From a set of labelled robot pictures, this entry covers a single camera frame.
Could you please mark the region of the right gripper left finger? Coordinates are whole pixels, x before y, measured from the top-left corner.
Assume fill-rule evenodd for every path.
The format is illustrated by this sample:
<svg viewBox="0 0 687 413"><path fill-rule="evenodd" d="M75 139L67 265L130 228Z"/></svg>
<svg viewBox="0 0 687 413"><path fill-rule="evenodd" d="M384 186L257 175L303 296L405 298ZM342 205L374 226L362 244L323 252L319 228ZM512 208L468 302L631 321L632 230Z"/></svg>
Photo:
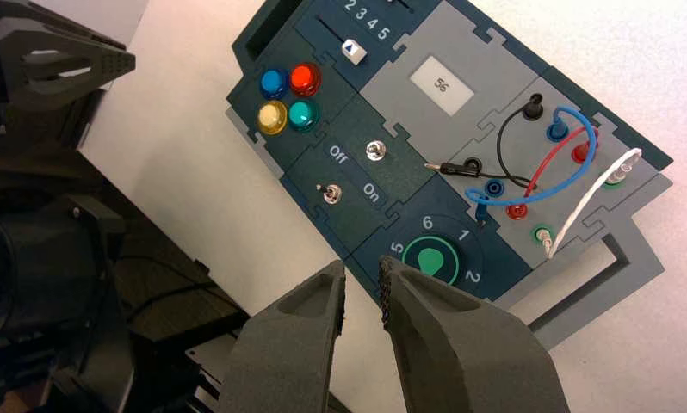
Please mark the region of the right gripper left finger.
<svg viewBox="0 0 687 413"><path fill-rule="evenodd" d="M345 267L329 263L251 317L220 383L221 412L325 412Z"/></svg>

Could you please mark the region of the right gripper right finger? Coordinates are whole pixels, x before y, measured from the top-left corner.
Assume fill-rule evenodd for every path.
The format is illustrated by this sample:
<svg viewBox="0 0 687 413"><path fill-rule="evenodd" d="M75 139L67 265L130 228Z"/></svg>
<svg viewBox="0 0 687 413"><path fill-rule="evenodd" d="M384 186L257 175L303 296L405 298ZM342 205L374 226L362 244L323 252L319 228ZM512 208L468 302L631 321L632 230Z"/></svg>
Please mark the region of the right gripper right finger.
<svg viewBox="0 0 687 413"><path fill-rule="evenodd" d="M518 317L391 257L384 330L409 412L568 412L548 351Z"/></svg>

